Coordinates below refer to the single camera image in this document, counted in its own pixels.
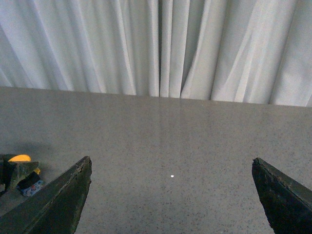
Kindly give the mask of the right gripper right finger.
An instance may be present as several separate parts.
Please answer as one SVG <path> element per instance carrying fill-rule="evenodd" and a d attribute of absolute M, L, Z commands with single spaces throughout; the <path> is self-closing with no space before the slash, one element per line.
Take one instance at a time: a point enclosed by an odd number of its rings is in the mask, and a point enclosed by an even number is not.
<path fill-rule="evenodd" d="M 312 191 L 261 158 L 252 176 L 270 227 L 276 234 L 312 232 Z"/>

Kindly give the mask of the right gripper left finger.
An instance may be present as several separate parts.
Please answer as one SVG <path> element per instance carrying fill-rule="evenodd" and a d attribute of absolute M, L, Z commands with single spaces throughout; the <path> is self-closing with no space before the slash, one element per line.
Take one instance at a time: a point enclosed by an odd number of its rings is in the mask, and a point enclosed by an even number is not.
<path fill-rule="evenodd" d="M 0 218 L 2 234 L 73 234 L 91 184 L 92 162 L 83 157 L 66 172 Z"/>

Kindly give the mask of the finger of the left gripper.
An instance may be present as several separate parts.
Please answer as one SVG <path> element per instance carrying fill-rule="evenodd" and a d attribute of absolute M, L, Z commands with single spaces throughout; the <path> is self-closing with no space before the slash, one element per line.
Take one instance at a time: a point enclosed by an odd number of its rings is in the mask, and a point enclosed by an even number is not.
<path fill-rule="evenodd" d="M 26 154 L 0 155 L 0 187 L 1 193 L 6 193 L 17 187 L 18 183 L 26 179 L 32 172 L 39 170 L 39 163 L 32 161 Z"/>

